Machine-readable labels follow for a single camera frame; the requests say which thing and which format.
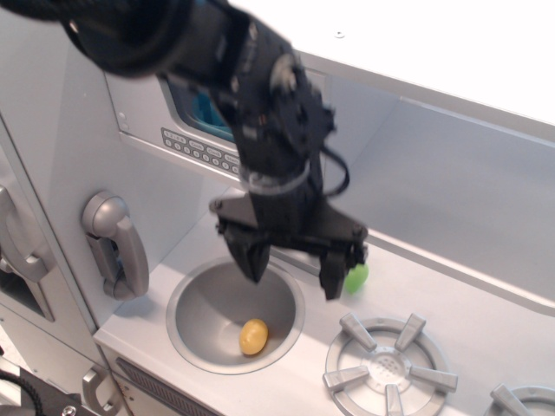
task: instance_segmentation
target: yellow toy food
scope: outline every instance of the yellow toy food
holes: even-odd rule
[[[246,355],[259,353],[268,341],[268,327],[260,319],[249,320],[239,334],[241,352]]]

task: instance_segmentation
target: sink basin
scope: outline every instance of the sink basin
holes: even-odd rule
[[[239,333],[247,321],[263,320],[268,341],[245,355]],[[248,280],[229,258],[187,275],[170,298],[168,334],[191,364],[218,374],[244,374],[269,366],[295,344],[304,323],[304,299],[295,279],[270,263],[259,283]]]

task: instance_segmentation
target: burner grate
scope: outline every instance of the burner grate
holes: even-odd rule
[[[458,377],[422,330],[426,320],[348,314],[331,343],[323,382],[339,409],[354,416],[435,416]]]
[[[493,403],[484,416],[555,415],[555,390],[550,388],[530,386],[509,390],[500,384],[494,388],[491,396]]]

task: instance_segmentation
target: green ball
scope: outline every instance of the green ball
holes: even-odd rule
[[[343,287],[352,295],[357,292],[368,278],[369,268],[367,264],[357,264],[345,277]]]

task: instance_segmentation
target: screw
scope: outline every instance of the screw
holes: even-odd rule
[[[65,406],[62,411],[62,416],[75,416],[77,414],[77,409],[73,406]]]
[[[71,28],[71,30],[74,31],[74,33],[79,33],[79,26],[77,26],[77,23],[75,23],[75,21],[70,20],[69,27]]]
[[[253,41],[256,41],[258,38],[258,29],[257,29],[257,25],[255,23],[251,23],[249,25],[249,35],[251,36],[251,39]]]
[[[291,72],[287,77],[287,87],[290,91],[295,91],[297,89],[297,77],[294,72]]]
[[[357,224],[353,227],[353,236],[359,237],[361,235],[362,235],[362,227]]]
[[[126,13],[132,9],[131,5],[126,0],[115,0],[114,5],[120,13]]]
[[[239,91],[239,79],[237,78],[237,76],[234,76],[232,78],[232,91],[234,93],[237,93]]]

